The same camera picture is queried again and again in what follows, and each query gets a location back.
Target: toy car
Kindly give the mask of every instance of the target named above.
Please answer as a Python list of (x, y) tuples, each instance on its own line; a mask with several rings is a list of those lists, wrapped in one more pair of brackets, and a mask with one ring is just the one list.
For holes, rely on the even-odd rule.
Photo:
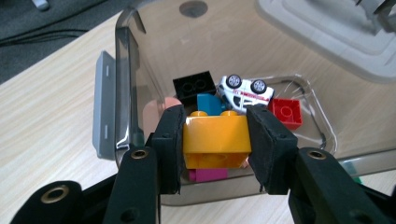
[(228, 109), (246, 114), (248, 105), (268, 106), (274, 89), (267, 87), (264, 80), (242, 79), (238, 75), (221, 78), (218, 92)]

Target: clear plastic container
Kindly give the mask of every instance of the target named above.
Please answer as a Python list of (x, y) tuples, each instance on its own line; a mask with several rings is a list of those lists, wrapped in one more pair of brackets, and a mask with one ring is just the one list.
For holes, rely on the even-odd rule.
[[(217, 17), (216, 10), (221, 7), (213, 8), (202, 1), (137, 1), (120, 15), (116, 26), (117, 161), (130, 146), (141, 146), (147, 139), (147, 113), (143, 109), (149, 105), (150, 115), (158, 119), (165, 108), (165, 97), (176, 95), (173, 79), (204, 71), (209, 71), (215, 82), (230, 74), (260, 77), (275, 89), (276, 98), (300, 100), (303, 125), (293, 131), (299, 139), (298, 147), (334, 153), (335, 135), (309, 81), (301, 75), (253, 71), (249, 63), (255, 62), (240, 61), (236, 51), (227, 51), (228, 45), (238, 44), (243, 32), (236, 31), (244, 29), (244, 21)], [(250, 168), (232, 169), (228, 179), (198, 184), (188, 180), (186, 171), (181, 194), (165, 195), (162, 203), (186, 205), (244, 197), (258, 194), (259, 187)]]

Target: table surface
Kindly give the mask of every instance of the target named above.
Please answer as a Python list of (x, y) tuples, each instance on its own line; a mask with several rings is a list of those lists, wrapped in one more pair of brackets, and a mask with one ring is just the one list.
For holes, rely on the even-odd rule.
[[(74, 180), (86, 189), (114, 175), (92, 146), (96, 60), (114, 55), (114, 16), (0, 86), (0, 222), (37, 189)], [(396, 172), (363, 184), (390, 194)], [(163, 223), (292, 223), (287, 196), (257, 195), (183, 207), (163, 206)]]

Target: cable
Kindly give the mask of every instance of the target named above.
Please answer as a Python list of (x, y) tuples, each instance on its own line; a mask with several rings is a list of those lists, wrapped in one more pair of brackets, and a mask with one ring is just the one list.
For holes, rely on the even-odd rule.
[(10, 39), (13, 39), (13, 38), (16, 38), (16, 37), (19, 37), (19, 36), (21, 36), (21, 35), (28, 35), (28, 34), (30, 34), (30, 33), (32, 33), (32, 32), (35, 32), (35, 31), (44, 29), (44, 28), (49, 27), (49, 26), (51, 26), (51, 25), (53, 25), (53, 24), (56, 24), (56, 23), (58, 23), (58, 22), (66, 21), (66, 20), (68, 20), (68, 19), (70, 19), (70, 18), (72, 18), (72, 17), (74, 17), (74, 16), (77, 16), (78, 14), (81, 14), (81, 13), (83, 13), (83, 12), (85, 12), (85, 11), (87, 11), (87, 10), (93, 8), (93, 7), (97, 7), (97, 6), (101, 5), (101, 4), (104, 3), (105, 1), (107, 1), (107, 0), (103, 0), (103, 1), (100, 1), (100, 2), (98, 2), (98, 3), (96, 3), (96, 4), (90, 5), (90, 6), (88, 6), (88, 7), (84, 7), (82, 10), (80, 10), (80, 11), (78, 11), (78, 12), (72, 14), (72, 15), (69, 15), (69, 16), (67, 16), (67, 17), (65, 17), (65, 18), (63, 18), (63, 19), (60, 19), (60, 20), (57, 20), (57, 21), (53, 21), (53, 22), (51, 22), (51, 23), (49, 23), (49, 24), (46, 24), (46, 25), (37, 27), (37, 28), (32, 29), (32, 30), (28, 30), (28, 31), (22, 32), (22, 33), (17, 34), (17, 35), (12, 35), (12, 36), (6, 37), (6, 38), (4, 38), (4, 39), (0, 39), (0, 43), (2, 43), (2, 42), (4, 42), (4, 41), (7, 41), (7, 40), (10, 40)]
[(22, 37), (20, 39), (9, 40), (4, 43), (0, 43), (0, 48), (7, 47), (7, 46), (14, 46), (20, 44), (34, 44), (34, 43), (41, 43), (45, 41), (57, 40), (61, 38), (77, 38), (80, 35), (76, 34), (63, 34), (65, 32), (73, 32), (73, 33), (86, 33), (88, 30), (79, 30), (79, 29), (63, 29), (63, 30), (55, 30), (55, 31), (48, 31), (45, 33), (37, 34), (37, 35), (30, 35), (26, 37)]

